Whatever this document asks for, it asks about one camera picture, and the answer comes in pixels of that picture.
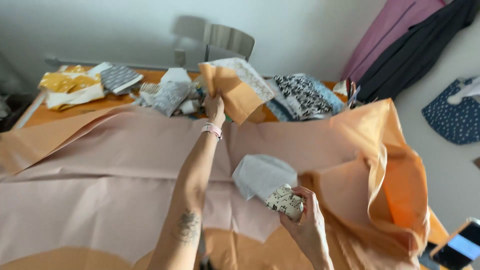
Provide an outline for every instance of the metal chair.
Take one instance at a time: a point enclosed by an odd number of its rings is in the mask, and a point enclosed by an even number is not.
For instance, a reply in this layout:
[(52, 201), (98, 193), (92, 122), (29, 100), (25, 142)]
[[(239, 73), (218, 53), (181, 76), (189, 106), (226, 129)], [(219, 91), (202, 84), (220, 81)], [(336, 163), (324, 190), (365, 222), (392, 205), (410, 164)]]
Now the metal chair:
[(235, 28), (224, 25), (206, 25), (204, 33), (205, 62), (208, 62), (208, 54), (210, 53), (210, 46), (216, 46), (226, 49), (242, 56), (248, 62), (250, 55), (255, 45), (255, 39)]

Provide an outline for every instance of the pink watch strap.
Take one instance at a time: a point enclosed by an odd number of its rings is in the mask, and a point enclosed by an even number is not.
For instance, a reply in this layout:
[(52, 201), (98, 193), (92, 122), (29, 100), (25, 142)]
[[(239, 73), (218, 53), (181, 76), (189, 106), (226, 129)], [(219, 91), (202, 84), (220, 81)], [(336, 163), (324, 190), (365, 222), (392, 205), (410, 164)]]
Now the pink watch strap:
[(215, 134), (215, 136), (220, 140), (223, 137), (222, 130), (211, 123), (206, 123), (206, 125), (202, 128), (202, 132), (205, 131)]

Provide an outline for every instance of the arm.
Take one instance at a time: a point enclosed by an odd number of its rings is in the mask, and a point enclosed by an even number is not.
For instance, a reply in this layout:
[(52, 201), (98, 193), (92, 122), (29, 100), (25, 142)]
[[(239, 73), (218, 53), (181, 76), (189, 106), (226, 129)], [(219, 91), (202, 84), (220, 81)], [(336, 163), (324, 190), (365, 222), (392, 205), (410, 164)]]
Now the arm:
[[(209, 122), (221, 128), (225, 121), (221, 96), (208, 97), (205, 103)], [(149, 270), (193, 269), (216, 145), (217, 137), (213, 133), (202, 132), (182, 165)]]
[(303, 211), (305, 220), (295, 223), (282, 212), (280, 222), (295, 240), (300, 250), (312, 263), (315, 270), (334, 270), (332, 259), (328, 254), (328, 244), (325, 233), (325, 221), (318, 206), (317, 196), (314, 192), (297, 186), (292, 188), (293, 194), (305, 199)]

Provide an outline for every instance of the orange table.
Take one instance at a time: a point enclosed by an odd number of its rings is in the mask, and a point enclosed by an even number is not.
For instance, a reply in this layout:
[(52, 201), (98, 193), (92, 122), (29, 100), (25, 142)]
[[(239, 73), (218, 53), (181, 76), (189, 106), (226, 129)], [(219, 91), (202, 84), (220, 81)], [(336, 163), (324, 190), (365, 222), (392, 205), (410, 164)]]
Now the orange table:
[[(144, 75), (142, 82), (157, 84), (160, 82), (160, 79), (162, 78), (162, 76), (165, 74), (166, 71), (137, 70), (137, 72)], [(189, 76), (192, 80), (195, 79), (198, 75), (200, 74), (189, 73)], [(335, 86), (335, 83), (332, 83), (332, 82), (324, 82), (324, 84), (330, 89), (332, 89)], [(111, 108), (111, 107), (115, 107), (123, 104), (129, 104), (133, 102), (133, 99), (129, 97), (129, 95), (115, 96), (113, 94), (108, 94), (107, 97), (104, 99), (99, 99), (86, 104), (77, 105), (63, 111), (53, 111), (53, 110), (49, 110), (46, 107), (46, 105), (43, 102), (44, 98), (45, 96), (43, 94), (38, 95), (38, 97), (35, 99), (32, 105), (28, 107), (28, 109), (25, 111), (25, 113), (22, 115), (22, 117), (19, 119), (19, 121), (17, 122), (17, 124), (15, 124), (13, 128), (16, 129), (16, 128), (38, 125), (42, 123), (48, 123), (51, 121), (64, 119), (64, 118), (76, 116), (83, 113), (88, 113), (91, 111)], [(448, 232), (442, 226), (442, 224), (440, 223), (438, 218), (435, 216), (433, 211), (431, 209), (429, 209), (429, 211), (430, 211), (430, 224), (431, 224), (429, 241), (433, 243), (440, 243), (448, 238)], [(423, 266), (421, 268), (422, 270), (427, 270), (427, 268)]]

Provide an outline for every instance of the white wall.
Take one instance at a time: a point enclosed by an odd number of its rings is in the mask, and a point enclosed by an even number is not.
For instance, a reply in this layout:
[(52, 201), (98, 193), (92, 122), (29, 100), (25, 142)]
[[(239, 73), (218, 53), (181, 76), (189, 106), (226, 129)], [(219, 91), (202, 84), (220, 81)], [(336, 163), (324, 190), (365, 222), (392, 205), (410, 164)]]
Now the white wall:
[(457, 77), (475, 75), (480, 75), (480, 16), (455, 36), (422, 80), (395, 100), (405, 138), (427, 171), (429, 204), (450, 233), (467, 217), (480, 218), (480, 170), (472, 163), (480, 157), (480, 142), (457, 146), (446, 141), (420, 110)]
[(183, 48), (186, 68), (194, 69), (204, 59), (204, 45), (197, 40), (208, 22), (252, 35), (250, 63), (263, 75), (305, 72), (337, 80), (385, 2), (2, 1), (0, 51), (35, 85), (49, 69), (43, 62), (47, 56), (170, 67), (174, 48)]

